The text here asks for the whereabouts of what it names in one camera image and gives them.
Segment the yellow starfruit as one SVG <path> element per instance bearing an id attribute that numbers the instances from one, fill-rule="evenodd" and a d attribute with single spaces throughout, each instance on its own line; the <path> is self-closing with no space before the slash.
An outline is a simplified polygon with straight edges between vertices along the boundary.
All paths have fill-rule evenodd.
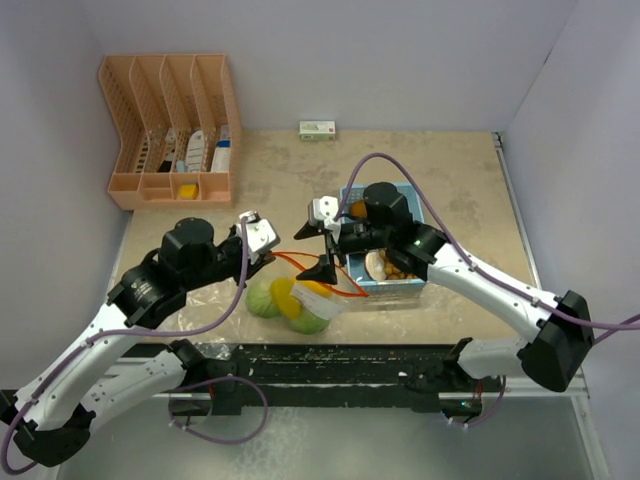
<path id="1" fill-rule="evenodd" d="M 270 285 L 270 293 L 279 311 L 288 319 L 296 319 L 301 314 L 301 302 L 292 295 L 295 282 L 290 278 L 277 278 Z"/>

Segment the green cabbage front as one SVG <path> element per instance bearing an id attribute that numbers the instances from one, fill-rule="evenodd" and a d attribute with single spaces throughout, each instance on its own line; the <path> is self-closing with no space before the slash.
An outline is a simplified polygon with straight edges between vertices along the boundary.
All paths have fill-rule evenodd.
<path id="1" fill-rule="evenodd" d="M 267 282 L 252 283 L 247 287 L 245 304 L 247 310 L 256 317 L 263 319 L 275 318 L 280 315 Z"/>

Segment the green cabbage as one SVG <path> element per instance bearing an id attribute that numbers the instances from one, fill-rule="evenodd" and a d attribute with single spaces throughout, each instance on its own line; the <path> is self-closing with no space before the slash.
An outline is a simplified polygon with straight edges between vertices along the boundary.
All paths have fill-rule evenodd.
<path id="1" fill-rule="evenodd" d="M 298 317 L 287 320 L 291 330 L 304 335 L 321 333 L 327 329 L 329 323 L 329 320 L 319 317 L 309 310 L 302 310 Z"/>
<path id="2" fill-rule="evenodd" d="M 267 282 L 252 283 L 247 287 L 245 304 L 247 310 L 256 317 L 263 319 L 275 318 L 280 315 Z"/>

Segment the clear orange zip bag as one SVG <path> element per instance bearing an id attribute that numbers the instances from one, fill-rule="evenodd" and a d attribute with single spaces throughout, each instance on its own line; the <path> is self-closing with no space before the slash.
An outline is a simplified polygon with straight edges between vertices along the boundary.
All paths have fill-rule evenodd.
<path id="1" fill-rule="evenodd" d="M 246 309 L 257 318 L 279 319 L 296 333 L 316 335 L 345 311 L 349 301 L 369 296 L 343 267 L 338 269 L 336 285 L 299 280 L 297 275 L 306 269 L 305 261 L 315 258 L 313 254 L 279 251 L 274 256 L 278 274 L 259 274 L 245 290 Z"/>

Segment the green cabbage back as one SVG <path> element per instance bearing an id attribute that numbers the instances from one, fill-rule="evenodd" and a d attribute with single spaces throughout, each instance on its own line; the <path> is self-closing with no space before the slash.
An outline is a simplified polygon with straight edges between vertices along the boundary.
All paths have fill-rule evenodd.
<path id="1" fill-rule="evenodd" d="M 291 330 L 304 335 L 321 333 L 327 329 L 329 323 L 329 320 L 319 317 L 309 310 L 302 310 L 298 317 L 287 320 Z"/>

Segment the orange fruit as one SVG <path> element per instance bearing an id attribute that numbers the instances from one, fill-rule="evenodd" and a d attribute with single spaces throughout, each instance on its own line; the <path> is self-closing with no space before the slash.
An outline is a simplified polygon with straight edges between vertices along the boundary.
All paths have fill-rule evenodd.
<path id="1" fill-rule="evenodd" d="M 330 297 L 332 295 L 332 289 L 325 284 L 308 280 L 299 281 L 299 284 L 317 295 L 323 297 Z"/>

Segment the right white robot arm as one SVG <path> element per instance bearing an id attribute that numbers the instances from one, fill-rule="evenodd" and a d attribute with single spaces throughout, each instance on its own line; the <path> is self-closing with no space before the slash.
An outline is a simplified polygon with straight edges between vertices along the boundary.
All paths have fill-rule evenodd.
<path id="1" fill-rule="evenodd" d="M 558 296 L 481 261 L 442 230 L 415 219 L 407 198 L 392 183 L 367 186 L 363 200 L 363 218 L 341 213 L 335 197 L 310 202 L 308 219 L 294 237 L 320 236 L 325 252 L 299 279 L 334 285 L 336 267 L 349 255 L 383 249 L 401 272 L 467 298 L 517 334 L 513 339 L 459 341 L 444 369 L 452 389 L 467 391 L 488 376 L 519 374 L 553 392 L 568 388 L 594 345 L 584 297 L 574 291 Z"/>

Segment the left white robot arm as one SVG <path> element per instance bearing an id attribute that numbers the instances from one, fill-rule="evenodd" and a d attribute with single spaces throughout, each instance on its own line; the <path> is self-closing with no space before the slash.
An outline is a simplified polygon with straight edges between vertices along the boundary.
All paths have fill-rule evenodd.
<path id="1" fill-rule="evenodd" d="M 190 337 L 222 324 L 234 311 L 195 331 L 159 331 L 186 305 L 189 292 L 233 280 L 239 290 L 273 262 L 280 242 L 272 224 L 255 211 L 240 215 L 220 243 L 206 220 L 185 218 L 158 248 L 126 271 L 85 330 L 26 386 L 1 393 L 1 468 L 12 476 L 36 466 L 55 467 L 75 454 L 105 423 L 162 392 L 194 392 L 237 377 L 206 358 Z M 170 339 L 134 370 L 103 376 L 142 337 Z"/>

